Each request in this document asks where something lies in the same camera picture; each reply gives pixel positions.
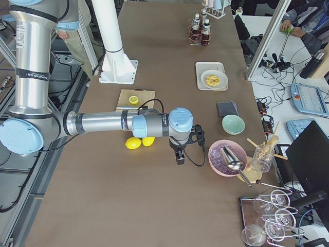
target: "black monitor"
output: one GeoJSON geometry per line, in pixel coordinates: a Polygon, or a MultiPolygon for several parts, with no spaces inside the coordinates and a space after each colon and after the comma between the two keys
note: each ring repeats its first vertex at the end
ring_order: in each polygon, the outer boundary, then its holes
{"type": "MultiPolygon", "coordinates": [[[[286,150],[288,161],[307,196],[323,191],[329,194],[329,138],[315,121],[286,150]]],[[[322,223],[329,231],[329,199],[313,203],[322,223]]]]}

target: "spoon handle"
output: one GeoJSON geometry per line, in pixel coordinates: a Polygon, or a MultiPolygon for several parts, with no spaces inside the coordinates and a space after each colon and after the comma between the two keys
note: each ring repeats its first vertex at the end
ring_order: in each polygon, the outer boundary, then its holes
{"type": "Polygon", "coordinates": [[[251,182],[249,181],[249,179],[244,175],[244,173],[242,172],[241,169],[238,170],[240,176],[242,177],[242,179],[246,182],[246,184],[248,185],[248,187],[251,187],[252,184],[251,182]]]}

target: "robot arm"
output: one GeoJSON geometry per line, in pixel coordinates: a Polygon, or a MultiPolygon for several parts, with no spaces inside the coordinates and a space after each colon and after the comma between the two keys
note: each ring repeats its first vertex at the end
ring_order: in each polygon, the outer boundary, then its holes
{"type": "Polygon", "coordinates": [[[78,28],[75,24],[77,0],[10,2],[10,12],[17,21],[16,96],[15,105],[9,109],[11,118],[0,126],[0,140],[10,151],[28,154],[64,136],[132,130],[135,137],[169,137],[177,163],[182,164],[185,145],[204,144],[203,130],[193,126],[192,114],[185,108],[176,108],[170,114],[154,109],[91,114],[52,112],[47,106],[50,34],[57,26],[78,28]]]}

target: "hand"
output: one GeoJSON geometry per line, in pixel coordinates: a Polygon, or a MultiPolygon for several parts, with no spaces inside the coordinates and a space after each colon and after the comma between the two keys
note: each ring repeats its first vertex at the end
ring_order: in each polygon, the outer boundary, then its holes
{"type": "Polygon", "coordinates": [[[291,27],[291,22],[290,22],[290,20],[289,20],[289,19],[285,19],[285,20],[283,21],[281,27],[280,27],[280,30],[281,30],[281,31],[285,31],[285,30],[287,30],[287,29],[290,28],[290,27],[291,27]]]}
{"type": "Polygon", "coordinates": [[[306,34],[306,32],[304,32],[300,27],[295,27],[292,34],[301,38],[306,34]]]}
{"type": "Polygon", "coordinates": [[[68,33],[66,31],[57,31],[58,36],[62,39],[62,40],[67,40],[70,38],[70,36],[68,35],[68,33]]]}

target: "mint green bowl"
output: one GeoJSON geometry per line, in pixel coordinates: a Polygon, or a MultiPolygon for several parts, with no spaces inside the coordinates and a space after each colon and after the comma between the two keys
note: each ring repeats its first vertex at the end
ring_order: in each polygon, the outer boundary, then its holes
{"type": "Polygon", "coordinates": [[[236,115],[227,115],[223,118],[222,126],[225,132],[230,135],[237,135],[243,132],[246,124],[242,118],[236,115]]]}

